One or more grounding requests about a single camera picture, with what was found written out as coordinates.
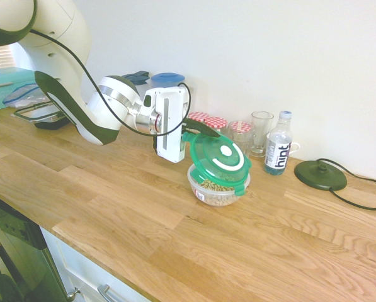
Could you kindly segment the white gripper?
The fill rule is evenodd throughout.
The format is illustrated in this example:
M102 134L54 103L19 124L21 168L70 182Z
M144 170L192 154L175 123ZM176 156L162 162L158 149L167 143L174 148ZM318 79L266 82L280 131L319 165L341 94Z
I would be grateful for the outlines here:
M149 131L153 139L156 154L170 162L178 163L185 157L183 132L220 137L220 133L207 125L185 118L190 101L190 92L186 86L158 87L145 93L144 101L151 103Z

